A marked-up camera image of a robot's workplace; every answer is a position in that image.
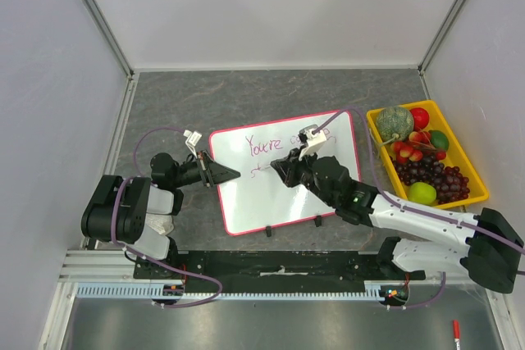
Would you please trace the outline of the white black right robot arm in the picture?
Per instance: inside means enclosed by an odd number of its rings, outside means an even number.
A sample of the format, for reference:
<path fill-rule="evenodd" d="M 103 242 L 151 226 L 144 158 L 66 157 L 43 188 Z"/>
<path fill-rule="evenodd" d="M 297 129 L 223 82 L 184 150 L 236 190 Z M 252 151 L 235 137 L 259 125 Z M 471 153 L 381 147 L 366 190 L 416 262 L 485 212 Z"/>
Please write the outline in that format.
<path fill-rule="evenodd" d="M 351 225 L 398 230 L 424 240 L 411 246 L 387 239 L 375 260 L 381 277 L 391 280 L 420 270 L 459 272 L 486 289 L 513 292 L 523 241 L 499 211 L 484 208 L 474 215 L 408 202 L 353 179 L 335 157 L 303 157 L 297 148 L 270 167 L 274 179 L 290 189 L 303 186 Z"/>

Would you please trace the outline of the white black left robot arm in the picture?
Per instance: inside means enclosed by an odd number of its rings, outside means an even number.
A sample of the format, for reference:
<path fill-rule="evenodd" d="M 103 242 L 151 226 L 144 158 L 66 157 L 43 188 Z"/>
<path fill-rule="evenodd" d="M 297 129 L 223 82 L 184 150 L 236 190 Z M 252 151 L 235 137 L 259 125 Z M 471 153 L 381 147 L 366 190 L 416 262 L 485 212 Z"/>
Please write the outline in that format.
<path fill-rule="evenodd" d="M 81 218 L 82 234 L 100 242 L 131 248 L 141 258 L 152 258 L 152 270 L 163 279 L 180 269 L 175 241 L 146 224 L 149 217 L 171 220 L 184 199 L 181 188 L 201 183 L 213 187 L 240 177 L 237 170 L 215 162 L 201 151 L 183 163 L 162 152 L 150 162 L 149 177 L 129 182 L 118 175 L 103 175 Z"/>

